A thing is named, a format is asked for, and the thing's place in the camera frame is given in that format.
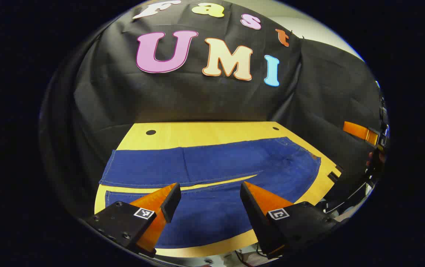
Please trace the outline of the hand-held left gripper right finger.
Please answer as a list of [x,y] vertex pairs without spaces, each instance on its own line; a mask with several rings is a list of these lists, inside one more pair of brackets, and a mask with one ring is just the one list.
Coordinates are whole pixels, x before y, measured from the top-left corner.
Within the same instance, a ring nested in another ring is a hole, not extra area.
[[240,198],[268,259],[303,252],[341,227],[307,201],[294,204],[247,181],[241,184]]

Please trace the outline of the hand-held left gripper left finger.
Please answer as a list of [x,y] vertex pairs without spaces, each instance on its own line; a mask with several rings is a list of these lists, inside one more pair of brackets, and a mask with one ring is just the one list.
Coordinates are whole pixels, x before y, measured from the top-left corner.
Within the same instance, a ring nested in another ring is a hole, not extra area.
[[180,200],[180,185],[175,183],[133,202],[116,201],[85,222],[126,250],[154,257],[155,246]]

